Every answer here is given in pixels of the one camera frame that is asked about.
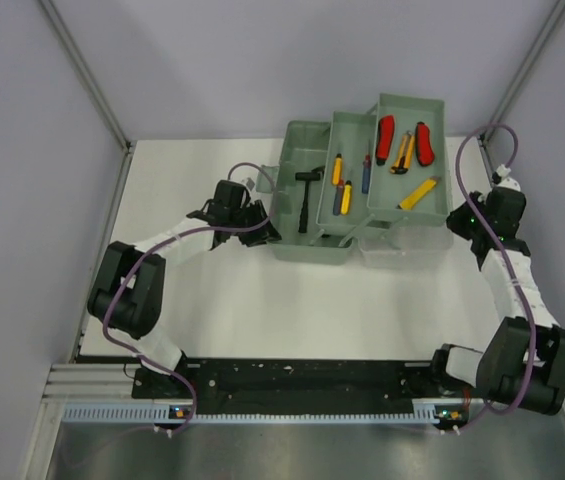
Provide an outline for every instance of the red utility knife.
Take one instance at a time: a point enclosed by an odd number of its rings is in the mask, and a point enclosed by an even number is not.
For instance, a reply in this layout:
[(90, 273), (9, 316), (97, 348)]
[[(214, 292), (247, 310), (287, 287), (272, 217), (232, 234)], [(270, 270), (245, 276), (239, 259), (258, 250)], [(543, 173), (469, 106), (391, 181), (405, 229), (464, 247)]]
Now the red utility knife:
[(424, 122), (418, 122), (415, 126), (415, 158), (423, 167), (428, 167), (435, 160), (435, 154), (431, 148), (431, 131)]
[(394, 133), (395, 119), (393, 115), (382, 117), (378, 122), (378, 144), (375, 147), (375, 163), (378, 165), (384, 165), (388, 160)]

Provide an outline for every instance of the white table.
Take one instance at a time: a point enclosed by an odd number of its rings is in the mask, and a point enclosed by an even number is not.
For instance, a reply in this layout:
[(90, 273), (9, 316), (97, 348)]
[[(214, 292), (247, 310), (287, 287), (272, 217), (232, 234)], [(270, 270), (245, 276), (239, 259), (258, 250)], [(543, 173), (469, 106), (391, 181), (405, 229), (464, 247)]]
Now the white table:
[[(460, 138), (447, 139), (453, 164)], [(112, 241), (136, 242), (202, 207), (237, 162), (275, 165), (281, 139), (138, 142)], [(477, 141), (469, 189), (489, 188)], [(255, 178), (248, 168), (235, 179)], [(453, 182), (453, 205), (463, 202)], [(161, 322), (188, 356), (428, 360), (443, 343), (484, 350), (499, 319), (468, 242), (433, 271), (286, 263), (236, 239), (178, 268), (167, 262)], [(82, 355), (127, 355), (89, 319)]]

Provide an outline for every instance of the hammer head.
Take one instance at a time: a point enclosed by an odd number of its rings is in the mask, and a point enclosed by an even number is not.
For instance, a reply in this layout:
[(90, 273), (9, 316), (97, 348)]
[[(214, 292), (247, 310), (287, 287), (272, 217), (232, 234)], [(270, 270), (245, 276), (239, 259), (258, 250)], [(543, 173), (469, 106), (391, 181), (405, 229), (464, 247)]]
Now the hammer head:
[(298, 182), (317, 182), (322, 178), (324, 173), (324, 166), (314, 168), (310, 172), (297, 172), (295, 180)]

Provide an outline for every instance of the transparent plastic bin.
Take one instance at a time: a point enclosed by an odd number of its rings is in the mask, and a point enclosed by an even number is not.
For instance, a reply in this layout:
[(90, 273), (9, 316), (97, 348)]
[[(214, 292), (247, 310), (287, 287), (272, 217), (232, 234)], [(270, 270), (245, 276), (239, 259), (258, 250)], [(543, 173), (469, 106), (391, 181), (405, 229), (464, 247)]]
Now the transparent plastic bin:
[(396, 270), (435, 269), (452, 245), (446, 226), (395, 226), (382, 239), (358, 239), (365, 266)]

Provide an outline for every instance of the hammer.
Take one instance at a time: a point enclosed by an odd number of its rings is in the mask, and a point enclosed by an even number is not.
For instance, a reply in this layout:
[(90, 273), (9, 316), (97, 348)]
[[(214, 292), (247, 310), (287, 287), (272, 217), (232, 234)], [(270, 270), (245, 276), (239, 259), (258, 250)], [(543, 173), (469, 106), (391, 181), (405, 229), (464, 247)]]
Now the hammer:
[(306, 233), (306, 225), (309, 223), (309, 184), (322, 179), (324, 166), (317, 167), (310, 172), (297, 172), (295, 180), (298, 182), (306, 182), (304, 184), (304, 201), (302, 202), (302, 211), (300, 212), (299, 233)]

